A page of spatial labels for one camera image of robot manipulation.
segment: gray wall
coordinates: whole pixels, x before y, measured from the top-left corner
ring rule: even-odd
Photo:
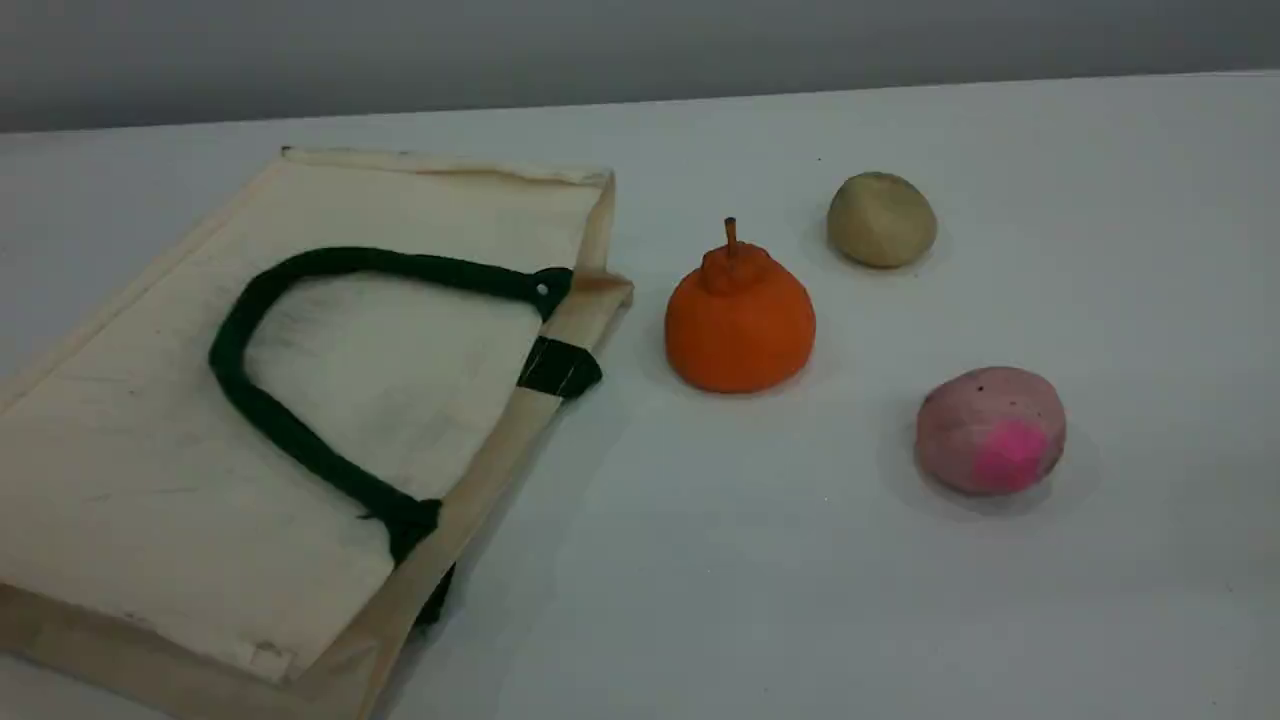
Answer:
[[[1276,0],[0,0],[0,129],[1280,65]]]

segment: clay ball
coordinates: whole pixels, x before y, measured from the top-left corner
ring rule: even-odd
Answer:
[[[890,173],[845,181],[827,210],[827,240],[873,268],[900,268],[933,247],[938,219],[924,195]]]
[[[915,419],[920,468],[968,495],[1011,495],[1053,469],[1066,411],[1048,380],[1018,368],[982,368],[931,392]]]

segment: cream fabric bag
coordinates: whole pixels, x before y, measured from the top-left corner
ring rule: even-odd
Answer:
[[[604,266],[613,192],[604,170],[285,150],[0,396],[0,647],[179,717],[367,716],[562,402],[570,378],[525,384],[539,334],[590,348],[630,297]],[[241,416],[206,360],[255,275],[329,246],[573,270],[545,324],[352,274],[298,284],[253,334],[257,386],[397,489],[443,498],[398,568],[387,529]]]

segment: play dough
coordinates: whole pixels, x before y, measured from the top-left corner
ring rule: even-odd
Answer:
[[[938,386],[915,421],[920,468],[970,495],[1010,495],[1053,469],[1066,413],[1048,380],[1018,368],[970,370]]]
[[[890,173],[845,181],[827,210],[827,240],[873,268],[900,268],[933,247],[938,219],[924,195]]]
[[[667,304],[667,361],[689,384],[710,392],[756,392],[800,372],[817,320],[809,293],[763,247],[728,242],[703,256]]]

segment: bag handle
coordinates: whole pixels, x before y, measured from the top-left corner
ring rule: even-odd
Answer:
[[[302,281],[378,273],[440,284],[532,305],[543,322],[568,296],[573,273],[548,268],[532,274],[438,255],[410,255],[376,247],[321,247],[294,255],[248,282],[218,328],[209,366],[227,400],[276,447],[321,480],[364,506],[387,527],[392,559],[399,565],[435,530],[436,498],[417,500],[329,447],[311,428],[244,369],[244,352],[271,306]]]

